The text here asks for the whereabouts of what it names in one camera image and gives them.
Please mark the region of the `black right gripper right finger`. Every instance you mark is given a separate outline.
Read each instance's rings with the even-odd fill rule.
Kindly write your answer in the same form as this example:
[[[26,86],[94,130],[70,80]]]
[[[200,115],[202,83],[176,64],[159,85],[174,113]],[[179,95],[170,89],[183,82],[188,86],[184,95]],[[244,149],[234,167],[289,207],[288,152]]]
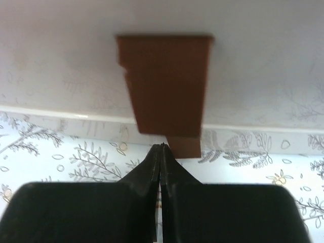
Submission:
[[[164,242],[309,242],[295,201],[283,187],[203,184],[161,147]]]

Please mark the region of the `white bottom drawer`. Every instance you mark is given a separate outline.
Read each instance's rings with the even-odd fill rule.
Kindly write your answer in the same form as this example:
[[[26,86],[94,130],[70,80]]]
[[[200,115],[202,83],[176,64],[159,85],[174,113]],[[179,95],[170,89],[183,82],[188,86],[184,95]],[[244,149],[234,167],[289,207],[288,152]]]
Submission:
[[[67,135],[323,153],[323,1],[1,1],[1,112]]]

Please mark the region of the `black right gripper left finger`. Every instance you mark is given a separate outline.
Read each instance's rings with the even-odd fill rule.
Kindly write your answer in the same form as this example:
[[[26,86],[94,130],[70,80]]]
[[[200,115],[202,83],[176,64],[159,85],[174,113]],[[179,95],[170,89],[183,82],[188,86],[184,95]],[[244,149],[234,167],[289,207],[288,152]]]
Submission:
[[[154,242],[162,146],[117,182],[32,182],[1,219],[1,242]]]

